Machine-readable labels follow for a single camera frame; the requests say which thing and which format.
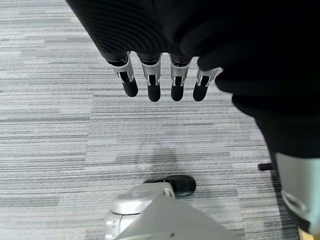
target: black wheel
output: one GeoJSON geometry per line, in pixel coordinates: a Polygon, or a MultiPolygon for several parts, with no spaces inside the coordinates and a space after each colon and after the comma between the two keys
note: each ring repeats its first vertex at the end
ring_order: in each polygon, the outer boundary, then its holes
{"type": "Polygon", "coordinates": [[[177,198],[192,195],[197,187],[195,179],[188,175],[171,175],[163,178],[147,179],[143,183],[170,183],[177,198]]]}

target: black fingertip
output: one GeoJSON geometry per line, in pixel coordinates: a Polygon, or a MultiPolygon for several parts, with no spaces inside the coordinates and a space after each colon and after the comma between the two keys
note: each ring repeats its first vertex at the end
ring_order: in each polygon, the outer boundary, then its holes
{"type": "Polygon", "coordinates": [[[160,85],[151,85],[148,86],[148,96],[152,102],[158,102],[160,99],[160,85]]]}
{"type": "Polygon", "coordinates": [[[205,86],[198,86],[198,84],[195,84],[193,89],[193,99],[197,102],[202,101],[206,94],[207,94],[208,87],[205,86]]]}
{"type": "Polygon", "coordinates": [[[180,85],[171,86],[171,98],[174,101],[180,101],[184,96],[184,87],[180,85]]]}
{"type": "Polygon", "coordinates": [[[130,81],[126,81],[122,83],[123,89],[125,91],[125,93],[129,96],[129,97],[135,97],[138,94],[138,86],[137,86],[137,82],[136,79],[134,78],[132,82],[130,81]]]}

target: black caster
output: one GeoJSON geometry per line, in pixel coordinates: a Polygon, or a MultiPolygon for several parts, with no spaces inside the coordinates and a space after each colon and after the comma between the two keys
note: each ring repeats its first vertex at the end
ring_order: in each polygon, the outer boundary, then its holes
{"type": "Polygon", "coordinates": [[[173,192],[177,198],[192,195],[197,187],[195,179],[188,175],[171,175],[163,178],[147,179],[143,183],[169,183],[171,184],[173,192]]]}
{"type": "Polygon", "coordinates": [[[260,171],[271,171],[274,170],[274,166],[272,165],[272,163],[260,163],[258,165],[258,169],[260,171]]]}

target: gray striped carpet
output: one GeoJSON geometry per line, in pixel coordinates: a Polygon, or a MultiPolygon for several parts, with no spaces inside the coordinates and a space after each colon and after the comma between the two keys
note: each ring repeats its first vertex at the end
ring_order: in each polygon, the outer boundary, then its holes
{"type": "Polygon", "coordinates": [[[113,197],[169,174],[194,176],[181,201],[244,239],[298,239],[279,183],[257,170],[269,161],[262,135],[231,95],[212,84],[193,101],[194,59],[173,102],[164,54],[152,103],[131,58],[135,98],[63,0],[1,0],[0,239],[103,240],[113,197]]]}

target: silver metal part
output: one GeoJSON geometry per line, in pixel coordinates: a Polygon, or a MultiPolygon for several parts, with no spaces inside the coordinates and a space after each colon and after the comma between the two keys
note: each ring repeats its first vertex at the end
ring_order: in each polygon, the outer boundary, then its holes
{"type": "Polygon", "coordinates": [[[158,196],[171,193],[175,198],[172,186],[168,182],[145,183],[131,188],[118,195],[112,203],[112,212],[121,215],[139,214],[158,196]]]}
{"type": "Polygon", "coordinates": [[[127,62],[125,65],[114,66],[111,64],[111,67],[112,67],[112,70],[114,71],[115,75],[121,80],[122,83],[124,83],[125,81],[120,76],[120,73],[127,72],[129,82],[131,83],[135,79],[135,76],[134,76],[134,69],[132,67],[132,62],[130,59],[130,52],[129,51],[126,53],[126,56],[127,56],[127,62]]]}
{"type": "Polygon", "coordinates": [[[308,221],[309,233],[320,233],[320,158],[276,154],[276,164],[286,205],[308,221]]]}
{"type": "Polygon", "coordinates": [[[113,240],[134,222],[153,200],[165,197],[175,199],[175,193],[168,182],[144,183],[118,195],[112,209],[106,216],[105,240],[113,240]]]}
{"type": "Polygon", "coordinates": [[[116,240],[240,240],[204,213],[157,197],[116,240]]]}
{"type": "Polygon", "coordinates": [[[122,215],[114,214],[109,211],[105,221],[105,240],[112,240],[120,234],[120,221],[122,215]]]}
{"type": "Polygon", "coordinates": [[[187,78],[190,62],[186,66],[175,66],[172,58],[170,58],[171,80],[172,86],[176,86],[176,77],[182,77],[180,86],[183,87],[187,78]]]}
{"type": "Polygon", "coordinates": [[[198,69],[198,72],[196,74],[196,84],[200,87],[201,82],[203,80],[203,77],[209,77],[209,81],[205,85],[205,87],[209,87],[210,83],[216,79],[216,77],[222,73],[224,70],[222,67],[216,67],[214,69],[208,70],[208,71],[202,71],[200,68],[198,69]]]}
{"type": "Polygon", "coordinates": [[[151,86],[150,83],[150,75],[155,75],[155,85],[158,86],[160,83],[160,77],[161,77],[161,55],[154,65],[147,65],[141,62],[144,77],[146,79],[146,83],[148,86],[151,86]]]}
{"type": "Polygon", "coordinates": [[[122,233],[138,217],[139,214],[123,215],[120,222],[120,233],[122,233]]]}

